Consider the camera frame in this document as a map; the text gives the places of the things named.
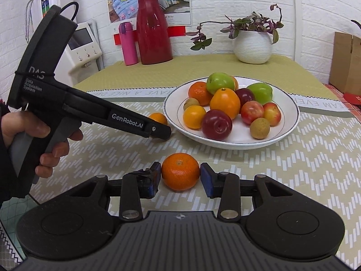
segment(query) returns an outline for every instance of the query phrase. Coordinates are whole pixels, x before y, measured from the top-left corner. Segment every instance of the green apple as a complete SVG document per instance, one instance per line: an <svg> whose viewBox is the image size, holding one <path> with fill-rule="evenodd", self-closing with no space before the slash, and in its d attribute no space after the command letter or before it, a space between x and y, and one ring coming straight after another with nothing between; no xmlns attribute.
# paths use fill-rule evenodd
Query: green apple
<svg viewBox="0 0 361 271"><path fill-rule="evenodd" d="M272 87L269 84L263 82L257 82L247 86L253 94L255 95L255 99L261 105L272 102Z"/></svg>
<svg viewBox="0 0 361 271"><path fill-rule="evenodd" d="M208 77L206 88L214 95L220 88L230 88L234 91L235 84L232 76L223 72L215 72Z"/></svg>

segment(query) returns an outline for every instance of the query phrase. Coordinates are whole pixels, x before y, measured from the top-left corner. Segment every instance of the bowl of fruit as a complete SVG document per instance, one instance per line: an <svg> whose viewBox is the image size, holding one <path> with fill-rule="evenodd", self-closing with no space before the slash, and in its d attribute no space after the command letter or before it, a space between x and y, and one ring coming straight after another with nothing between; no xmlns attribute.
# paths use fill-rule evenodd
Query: bowl of fruit
<svg viewBox="0 0 361 271"><path fill-rule="evenodd" d="M297 104L280 88L221 72L177 87L163 109L168 123L185 136L227 150L276 143L300 119Z"/></svg>

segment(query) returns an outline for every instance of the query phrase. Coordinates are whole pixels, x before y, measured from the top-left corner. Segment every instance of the red apple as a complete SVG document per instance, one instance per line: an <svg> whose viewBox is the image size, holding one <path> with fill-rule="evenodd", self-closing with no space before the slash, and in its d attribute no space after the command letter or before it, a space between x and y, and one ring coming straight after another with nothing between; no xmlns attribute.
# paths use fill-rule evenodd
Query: red apple
<svg viewBox="0 0 361 271"><path fill-rule="evenodd" d="M255 95L253 94L253 92L248 89L248 88L240 88L237 89L235 91L236 95L239 97L239 100L241 101L241 108L242 106L249 102L249 101L254 101L255 100Z"/></svg>
<svg viewBox="0 0 361 271"><path fill-rule="evenodd" d="M205 137L224 140L232 131L232 120L221 110L209 110L202 119L202 132Z"/></svg>
<svg viewBox="0 0 361 271"><path fill-rule="evenodd" d="M241 108L241 117L245 124L251 124L257 118L263 117L264 109L256 101L246 102Z"/></svg>
<svg viewBox="0 0 361 271"><path fill-rule="evenodd" d="M282 114L276 103L266 103L263 105L263 109L265 111L263 118L268 120L270 126L276 126L281 121Z"/></svg>

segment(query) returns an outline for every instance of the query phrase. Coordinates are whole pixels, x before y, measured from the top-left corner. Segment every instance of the sleeve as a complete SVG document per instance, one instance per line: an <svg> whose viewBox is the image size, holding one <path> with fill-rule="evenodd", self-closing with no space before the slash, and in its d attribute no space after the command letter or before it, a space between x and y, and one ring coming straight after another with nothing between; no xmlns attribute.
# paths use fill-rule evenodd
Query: sleeve
<svg viewBox="0 0 361 271"><path fill-rule="evenodd" d="M8 190L6 175L13 173L14 168L11 163L8 150L5 147L1 132L1 119L4 115L10 113L7 105L0 99L0 203L10 200L11 194Z"/></svg>

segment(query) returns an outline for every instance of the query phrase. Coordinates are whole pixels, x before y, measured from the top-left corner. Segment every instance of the plate rim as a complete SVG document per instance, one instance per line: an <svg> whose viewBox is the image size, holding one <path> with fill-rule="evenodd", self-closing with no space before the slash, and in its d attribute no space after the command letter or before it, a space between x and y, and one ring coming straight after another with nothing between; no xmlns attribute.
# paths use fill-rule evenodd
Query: plate rim
<svg viewBox="0 0 361 271"><path fill-rule="evenodd" d="M284 90L280 89L279 87L273 85L273 84L270 84L268 82L264 82L264 81L261 81L261 80L258 80L258 79L254 79L254 78L249 78L249 77L240 77L240 76L234 76L234 77L239 77L239 78L244 78L244 79L250 79L250 80L255 80L255 81L258 81L258 82L262 82L262 83L266 83L266 84L269 84L270 86L274 87L274 88L277 88L278 90L280 90L281 92L283 92L287 97L290 98L290 100L292 101L292 103L295 105L296 107L296 110L297 110L297 118L296 118L296 121L295 123L292 125L292 127L287 131L285 132L284 134L276 137L276 138L273 138L273 139L270 139L270 140L265 140L265 141L262 141L262 142L258 142L258 143L229 143L229 142L223 142L223 141L219 141L219 140L213 140L213 139L207 139L207 138L204 138L204 137L201 137L199 135L196 135L196 134L193 134L193 133L190 133L188 132L187 130L184 130L183 128L181 128L180 126L178 126L177 124L175 124L171 119L170 117L168 116L167 114L167 111L165 109L165 106L166 106L166 103L167 103L167 100L169 99L169 97L176 91L178 90L179 88L181 88L182 86L185 86L186 84L189 84L191 82L196 82L196 81L199 81L199 80L203 80L203 79L207 79L208 77L202 77L202 78L198 78L198 79L194 79L194 80L191 80L191 81L188 81L178 87L176 87L173 91L171 91L169 93L169 95L165 98L164 102L163 102L163 112L165 114L165 117L168 119L168 121L170 121L172 123L172 125L178 129L180 132L182 132L183 134L185 135L192 135L193 137L197 138L197 139L200 139L200 140L206 140L206 141L209 141L215 145L228 145L228 146L259 146L259 145L271 145L275 142L278 142L279 140L285 138L288 134L290 134L295 128L296 126L298 125L299 121L300 121L300 109L298 107L298 105L296 104L295 100L293 100L293 98L288 94L286 93Z"/></svg>

